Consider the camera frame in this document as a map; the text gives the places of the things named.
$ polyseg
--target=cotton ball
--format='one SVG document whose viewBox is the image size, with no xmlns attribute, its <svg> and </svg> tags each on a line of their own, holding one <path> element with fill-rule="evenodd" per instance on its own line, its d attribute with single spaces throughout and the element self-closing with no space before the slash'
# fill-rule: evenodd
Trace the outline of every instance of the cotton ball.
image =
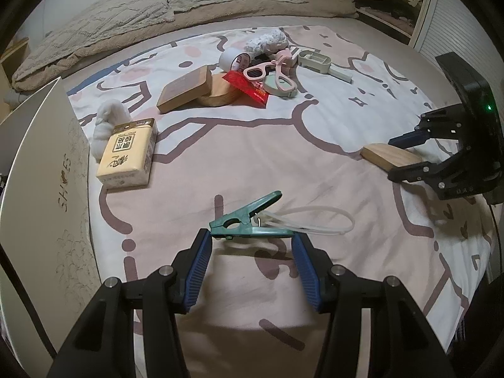
<svg viewBox="0 0 504 378">
<path fill-rule="evenodd" d="M 288 47 L 287 37 L 280 29 L 276 28 L 268 32 L 268 34 L 248 40 L 245 43 L 244 50 L 249 52 L 252 58 L 255 58 L 261 54 L 273 55 Z"/>
<path fill-rule="evenodd" d="M 101 161 L 114 127 L 131 122 L 128 109 L 118 100 L 108 100 L 96 112 L 95 130 L 90 143 L 90 152 L 97 162 Z"/>
</svg>

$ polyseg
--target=tape roll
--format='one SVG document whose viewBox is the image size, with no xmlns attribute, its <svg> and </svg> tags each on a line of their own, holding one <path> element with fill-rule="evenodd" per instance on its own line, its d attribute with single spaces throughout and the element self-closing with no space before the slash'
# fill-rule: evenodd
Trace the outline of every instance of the tape roll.
<svg viewBox="0 0 504 378">
<path fill-rule="evenodd" d="M 250 64 L 250 55 L 238 48 L 226 49 L 219 58 L 219 67 L 226 72 L 243 71 Z"/>
</svg>

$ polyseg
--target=white wire loop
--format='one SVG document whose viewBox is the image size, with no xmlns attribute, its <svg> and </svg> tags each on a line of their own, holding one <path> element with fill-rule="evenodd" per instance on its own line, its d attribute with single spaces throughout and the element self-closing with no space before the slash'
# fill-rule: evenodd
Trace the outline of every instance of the white wire loop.
<svg viewBox="0 0 504 378">
<path fill-rule="evenodd" d="M 321 226 L 308 226 L 299 223 L 291 222 L 284 218 L 285 215 L 291 215 L 293 213 L 300 212 L 334 212 L 345 216 L 350 220 L 351 224 L 342 228 L 333 227 L 321 227 Z M 271 226 L 278 227 L 282 229 L 289 229 L 295 232 L 310 233 L 310 234 L 345 234 L 352 230 L 355 226 L 355 220 L 353 216 L 343 209 L 334 208 L 331 206 L 306 206 L 303 208 L 293 208 L 280 210 L 279 212 L 269 212 L 268 210 L 262 210 L 257 215 L 254 216 L 254 221 L 259 223 L 260 226 Z"/>
</svg>

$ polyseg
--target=bed sheet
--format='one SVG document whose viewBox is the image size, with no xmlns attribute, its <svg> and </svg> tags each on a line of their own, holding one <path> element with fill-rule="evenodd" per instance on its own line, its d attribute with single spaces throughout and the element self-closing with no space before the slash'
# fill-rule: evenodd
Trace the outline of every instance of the bed sheet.
<svg viewBox="0 0 504 378">
<path fill-rule="evenodd" d="M 119 99 L 134 119 L 154 117 L 158 138 L 147 187 L 105 190 L 91 161 L 91 233 L 100 276 L 123 281 L 170 264 L 199 228 L 272 190 L 270 208 L 332 205 L 350 212 L 355 228 L 312 236 L 333 262 L 361 277 L 397 275 L 445 349 L 483 277 L 492 248 L 491 217 L 481 196 L 440 201 L 423 183 L 395 184 L 359 150 L 410 131 L 436 107 L 387 63 L 323 26 L 287 26 L 293 45 L 321 50 L 352 84 L 297 67 L 296 97 L 270 96 L 266 109 L 241 97 L 221 108 L 187 106 L 160 115 L 163 87 L 199 66 L 217 62 L 267 29 L 191 37 L 124 61 L 72 92 L 70 101 L 88 137 L 98 106 Z M 456 152 L 447 140 L 415 148 L 436 162 Z M 333 217 L 299 217 L 319 225 Z M 363 315 L 358 376 L 367 376 L 369 314 Z M 193 377 L 312 376 L 327 317 L 304 298 L 286 239 L 214 240 L 207 275 L 190 314 L 178 318 Z M 142 315 L 135 313 L 135 359 L 145 373 Z"/>
<path fill-rule="evenodd" d="M 441 70 L 431 64 L 420 53 L 394 40 L 387 34 L 364 24 L 362 21 L 341 17 L 322 18 L 267 15 L 201 24 L 199 26 L 168 32 L 124 48 L 115 54 L 111 54 L 69 75 L 64 78 L 64 84 L 70 95 L 92 82 L 97 82 L 110 72 L 113 72 L 120 62 L 128 58 L 137 57 L 140 53 L 150 51 L 173 41 L 177 42 L 189 37 L 217 31 L 223 32 L 251 27 L 280 26 L 325 26 L 343 38 L 359 45 L 370 54 L 384 60 L 402 75 L 414 81 L 418 88 L 436 105 L 444 106 L 454 104 L 458 101 L 457 93 L 450 83 L 446 78 L 439 77 L 440 74 L 442 75 Z"/>
</svg>

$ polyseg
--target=scissor handle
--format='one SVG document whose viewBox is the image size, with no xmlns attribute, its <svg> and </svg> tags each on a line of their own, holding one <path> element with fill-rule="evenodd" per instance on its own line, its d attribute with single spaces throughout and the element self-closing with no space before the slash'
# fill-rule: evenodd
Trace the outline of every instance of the scissor handle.
<svg viewBox="0 0 504 378">
<path fill-rule="evenodd" d="M 283 86 L 280 83 L 280 80 L 285 81 L 289 85 L 289 88 L 286 88 L 286 89 L 283 88 Z M 282 90 L 283 92 L 292 92 L 295 89 L 297 89 L 297 84 L 293 80 L 291 80 L 289 77 L 286 77 L 282 73 L 282 67 L 281 66 L 280 66 L 280 69 L 277 69 L 277 71 L 276 71 L 275 82 L 277 84 L 277 88 L 279 90 Z"/>
<path fill-rule="evenodd" d="M 245 78 L 247 78 L 249 81 L 260 81 L 264 78 L 266 78 L 266 67 L 267 66 L 271 66 L 271 67 L 274 67 L 276 65 L 275 62 L 263 62 L 262 64 L 259 64 L 259 65 L 254 65 L 253 67 L 249 67 L 249 68 L 246 68 L 245 70 L 243 70 L 243 75 L 245 76 Z M 249 75 L 249 72 L 250 71 L 261 71 L 261 75 L 260 77 L 251 77 Z"/>
</svg>

